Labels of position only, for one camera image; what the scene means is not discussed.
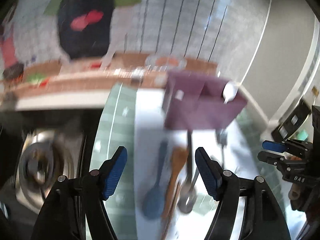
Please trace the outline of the gloved right hand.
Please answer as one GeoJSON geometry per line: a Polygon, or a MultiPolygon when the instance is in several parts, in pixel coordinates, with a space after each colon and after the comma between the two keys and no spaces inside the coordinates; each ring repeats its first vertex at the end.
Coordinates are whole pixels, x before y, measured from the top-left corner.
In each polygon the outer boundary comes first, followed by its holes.
{"type": "Polygon", "coordinates": [[[293,184],[288,194],[291,209],[293,211],[308,213],[310,211],[310,205],[312,201],[311,195],[312,188],[301,188],[298,185],[293,184]]]}

